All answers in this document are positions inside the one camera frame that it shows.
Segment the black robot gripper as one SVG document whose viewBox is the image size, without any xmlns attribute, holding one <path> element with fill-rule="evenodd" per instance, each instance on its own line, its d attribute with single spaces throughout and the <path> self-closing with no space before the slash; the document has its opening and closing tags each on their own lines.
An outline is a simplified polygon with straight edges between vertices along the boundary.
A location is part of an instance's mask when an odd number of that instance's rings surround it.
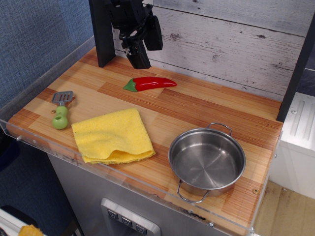
<svg viewBox="0 0 315 236">
<path fill-rule="evenodd" d="M 134 69 L 151 67 L 143 40 L 148 51 L 163 49 L 162 34 L 153 5 L 141 0 L 111 0 L 109 14 L 113 28 L 118 29 L 122 48 Z"/>
</svg>

